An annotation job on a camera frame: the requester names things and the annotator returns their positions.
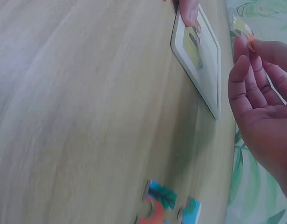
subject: colorful puzzle piece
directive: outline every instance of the colorful puzzle piece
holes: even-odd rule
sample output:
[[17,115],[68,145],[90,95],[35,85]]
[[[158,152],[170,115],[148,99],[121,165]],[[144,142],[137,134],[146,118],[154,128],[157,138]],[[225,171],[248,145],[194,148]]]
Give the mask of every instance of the colorful puzzle piece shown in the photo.
[[201,202],[189,197],[186,207],[180,208],[178,221],[180,224],[197,224],[201,210]]
[[232,17],[233,17],[232,28],[234,32],[237,35],[244,37],[246,41],[248,42],[248,47],[252,51],[254,51],[252,47],[252,41],[254,40],[254,33],[252,32],[250,27],[246,23],[244,23],[244,21],[240,17],[235,16],[234,14],[232,15]]
[[148,181],[143,201],[151,204],[151,212],[148,217],[137,217],[135,224],[169,224],[164,222],[164,211],[173,210],[176,206],[177,194],[163,187],[156,181]]

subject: palm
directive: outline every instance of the palm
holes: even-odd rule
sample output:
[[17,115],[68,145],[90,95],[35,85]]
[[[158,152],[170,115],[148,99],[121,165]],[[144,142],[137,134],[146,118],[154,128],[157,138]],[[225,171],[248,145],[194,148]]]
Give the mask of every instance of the palm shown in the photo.
[[229,100],[244,142],[287,195],[287,45],[234,42]]

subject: light wood grain surface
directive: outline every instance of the light wood grain surface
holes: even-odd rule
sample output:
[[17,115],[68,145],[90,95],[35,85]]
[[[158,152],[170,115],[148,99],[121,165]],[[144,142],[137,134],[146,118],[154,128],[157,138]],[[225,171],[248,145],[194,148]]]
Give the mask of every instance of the light wood grain surface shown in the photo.
[[170,1],[0,0],[0,224],[131,224],[150,178],[223,223],[231,47],[224,1],[201,5],[221,45],[218,122],[171,51]]

